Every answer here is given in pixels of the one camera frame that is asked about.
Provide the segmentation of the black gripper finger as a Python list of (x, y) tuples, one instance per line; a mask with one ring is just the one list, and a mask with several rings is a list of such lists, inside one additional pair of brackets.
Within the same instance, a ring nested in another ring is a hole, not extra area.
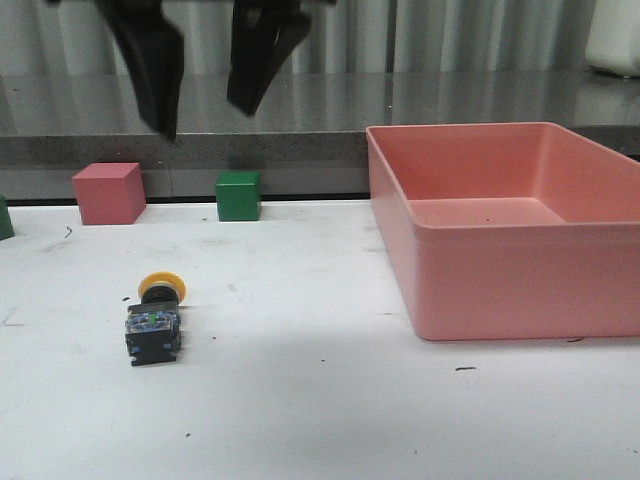
[(140, 118), (169, 142), (176, 138), (184, 38), (160, 1), (99, 1), (129, 72)]
[(245, 115), (255, 115), (273, 78), (310, 29), (311, 17), (299, 1), (236, 1), (229, 102)]

